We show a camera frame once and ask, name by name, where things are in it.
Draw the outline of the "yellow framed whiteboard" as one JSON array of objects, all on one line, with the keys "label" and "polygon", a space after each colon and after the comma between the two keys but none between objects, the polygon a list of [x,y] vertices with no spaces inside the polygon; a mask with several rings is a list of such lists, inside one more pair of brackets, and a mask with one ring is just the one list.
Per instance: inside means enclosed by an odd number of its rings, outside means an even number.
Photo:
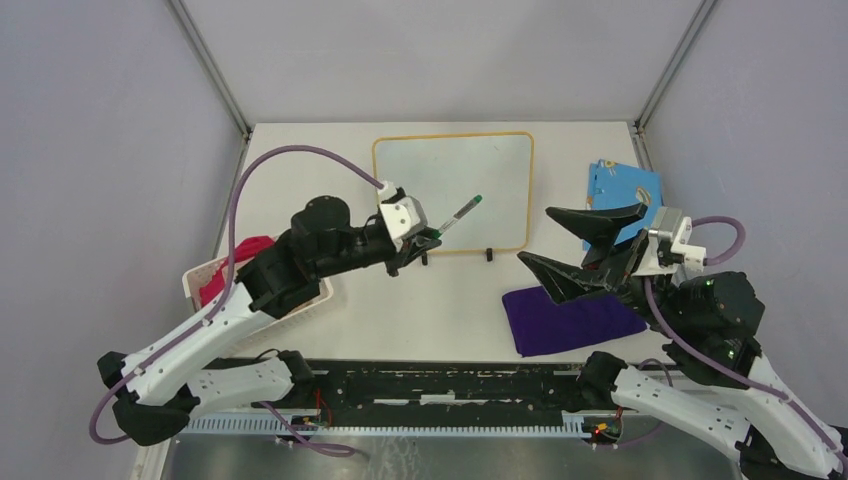
[{"label": "yellow framed whiteboard", "polygon": [[529,243],[535,139],[526,131],[382,137],[375,176],[418,199],[437,229],[478,197],[442,234],[435,254],[517,251]]}]

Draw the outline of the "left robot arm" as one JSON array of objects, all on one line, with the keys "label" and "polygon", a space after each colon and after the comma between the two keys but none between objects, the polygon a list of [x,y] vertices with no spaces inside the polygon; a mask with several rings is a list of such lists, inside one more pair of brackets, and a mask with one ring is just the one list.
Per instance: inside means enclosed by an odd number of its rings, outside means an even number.
[{"label": "left robot arm", "polygon": [[440,244],[439,230],[411,196],[379,204],[361,227],[352,226],[342,199],[312,199],[272,246],[183,324],[142,351],[99,359],[124,438],[151,446],[212,412],[279,400],[306,405],[314,381],[297,352],[228,368],[211,365],[242,339],[317,298],[323,279],[376,264],[395,277]]}]

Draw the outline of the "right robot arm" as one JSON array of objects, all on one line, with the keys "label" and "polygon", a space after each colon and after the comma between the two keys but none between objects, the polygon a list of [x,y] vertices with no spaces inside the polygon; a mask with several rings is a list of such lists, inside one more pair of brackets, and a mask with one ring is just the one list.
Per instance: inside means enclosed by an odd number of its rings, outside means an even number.
[{"label": "right robot arm", "polygon": [[678,208],[546,213],[588,245],[579,265],[519,253],[549,298],[615,297],[665,336],[664,352],[680,372],[720,398],[709,403],[596,351],[575,382],[585,405],[651,416],[710,445],[746,479],[846,477],[846,429],[819,419],[780,378],[756,338],[764,304],[743,272],[718,270],[744,243],[739,221],[726,219],[735,239],[713,257],[691,242],[698,221]]}]

